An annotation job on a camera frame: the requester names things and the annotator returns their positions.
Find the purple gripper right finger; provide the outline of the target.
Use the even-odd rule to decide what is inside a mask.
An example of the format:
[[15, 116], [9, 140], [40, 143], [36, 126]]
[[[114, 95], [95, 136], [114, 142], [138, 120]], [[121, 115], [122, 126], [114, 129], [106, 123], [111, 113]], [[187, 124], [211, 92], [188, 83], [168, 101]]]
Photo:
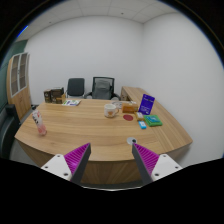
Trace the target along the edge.
[[132, 144], [132, 154], [144, 185], [182, 169], [169, 155], [158, 155], [137, 143]]

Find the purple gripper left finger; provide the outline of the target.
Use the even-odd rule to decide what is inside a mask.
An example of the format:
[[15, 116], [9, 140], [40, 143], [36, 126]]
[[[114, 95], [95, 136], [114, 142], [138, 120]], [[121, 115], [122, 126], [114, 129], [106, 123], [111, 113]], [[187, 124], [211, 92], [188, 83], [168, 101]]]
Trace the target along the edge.
[[90, 154], [91, 144], [87, 143], [65, 155], [56, 154], [42, 169], [79, 185]]

